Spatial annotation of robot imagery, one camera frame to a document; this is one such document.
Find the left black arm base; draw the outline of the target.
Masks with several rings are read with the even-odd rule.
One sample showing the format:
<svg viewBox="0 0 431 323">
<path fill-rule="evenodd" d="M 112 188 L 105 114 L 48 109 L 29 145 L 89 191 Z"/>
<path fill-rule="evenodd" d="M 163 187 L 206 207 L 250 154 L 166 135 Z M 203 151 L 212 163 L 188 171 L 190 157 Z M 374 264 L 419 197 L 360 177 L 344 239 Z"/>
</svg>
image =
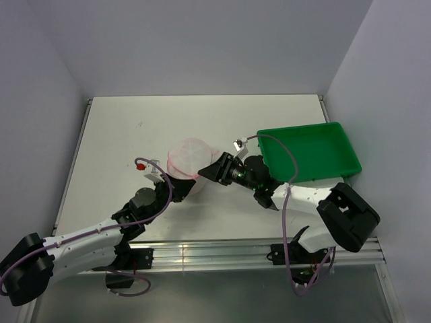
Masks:
<svg viewBox="0 0 431 323">
<path fill-rule="evenodd" d="M 119 294 L 122 297 L 132 297 L 147 293 L 152 284 L 138 273 L 139 270 L 149 270 L 152 267 L 154 249 L 130 249 L 116 255 L 110 265 L 97 267 L 95 271 L 103 271 L 105 274 L 105 286 L 109 292 Z M 137 293 L 125 293 L 134 283 L 145 283 L 145 289 Z"/>
</svg>

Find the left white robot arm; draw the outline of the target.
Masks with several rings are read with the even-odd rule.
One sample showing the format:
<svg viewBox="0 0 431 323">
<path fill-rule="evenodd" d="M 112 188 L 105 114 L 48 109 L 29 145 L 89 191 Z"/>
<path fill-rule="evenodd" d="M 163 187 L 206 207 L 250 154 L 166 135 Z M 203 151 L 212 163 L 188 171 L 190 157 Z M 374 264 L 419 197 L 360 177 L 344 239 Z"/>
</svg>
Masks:
<svg viewBox="0 0 431 323">
<path fill-rule="evenodd" d="M 49 285 L 82 271 L 125 268 L 131 261 L 129 242 L 170 203 L 182 202 L 195 183 L 168 176 L 153 188 L 139 189 L 121 210 L 96 225 L 63 236 L 24 236 L 1 261 L 1 295 L 22 306 Z"/>
</svg>

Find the mesh laundry bag pink trim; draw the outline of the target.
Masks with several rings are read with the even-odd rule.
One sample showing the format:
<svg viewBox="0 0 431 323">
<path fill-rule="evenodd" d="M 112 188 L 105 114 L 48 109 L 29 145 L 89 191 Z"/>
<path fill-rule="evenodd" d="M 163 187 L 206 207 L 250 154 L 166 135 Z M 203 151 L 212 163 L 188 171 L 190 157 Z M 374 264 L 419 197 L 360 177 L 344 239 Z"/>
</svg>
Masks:
<svg viewBox="0 0 431 323">
<path fill-rule="evenodd" d="M 218 157 L 219 151 L 211 148 L 205 141 L 197 138 L 186 138 L 168 150 L 167 172 L 173 178 L 194 180 L 195 185 L 190 195 L 198 193 L 206 183 L 206 179 L 198 175 L 198 171 L 211 165 Z"/>
</svg>

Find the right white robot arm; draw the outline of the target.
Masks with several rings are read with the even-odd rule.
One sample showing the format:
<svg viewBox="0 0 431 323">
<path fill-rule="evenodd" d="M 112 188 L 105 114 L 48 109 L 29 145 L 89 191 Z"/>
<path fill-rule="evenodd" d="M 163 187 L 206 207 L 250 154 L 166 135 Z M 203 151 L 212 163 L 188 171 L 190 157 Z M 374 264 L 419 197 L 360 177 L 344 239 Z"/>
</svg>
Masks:
<svg viewBox="0 0 431 323">
<path fill-rule="evenodd" d="M 320 224 L 305 225 L 288 243 L 289 257 L 295 262 L 306 262 L 337 246 L 359 252 L 380 223 L 378 213 L 345 182 L 323 188 L 292 186 L 271 177 L 260 155 L 240 161 L 223 153 L 198 174 L 224 186 L 235 183 L 252 190 L 265 209 L 293 210 L 320 218 Z"/>
</svg>

